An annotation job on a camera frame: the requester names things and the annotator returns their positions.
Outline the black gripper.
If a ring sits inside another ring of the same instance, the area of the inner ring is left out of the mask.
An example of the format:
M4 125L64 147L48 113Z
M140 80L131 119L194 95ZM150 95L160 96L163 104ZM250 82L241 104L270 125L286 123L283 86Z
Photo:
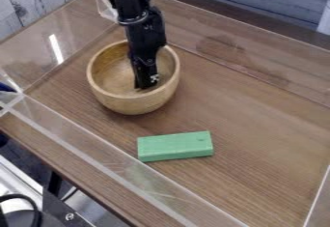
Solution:
M135 87L148 89L160 81L156 55L166 46L166 24L158 7L143 10L119 9L119 22L126 27L128 59Z

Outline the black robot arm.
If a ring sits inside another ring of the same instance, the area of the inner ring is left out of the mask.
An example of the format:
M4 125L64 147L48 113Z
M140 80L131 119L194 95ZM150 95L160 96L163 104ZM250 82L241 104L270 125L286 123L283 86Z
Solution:
M134 87L147 89L159 82L158 52L166 46L163 13L151 0L108 0L126 27Z

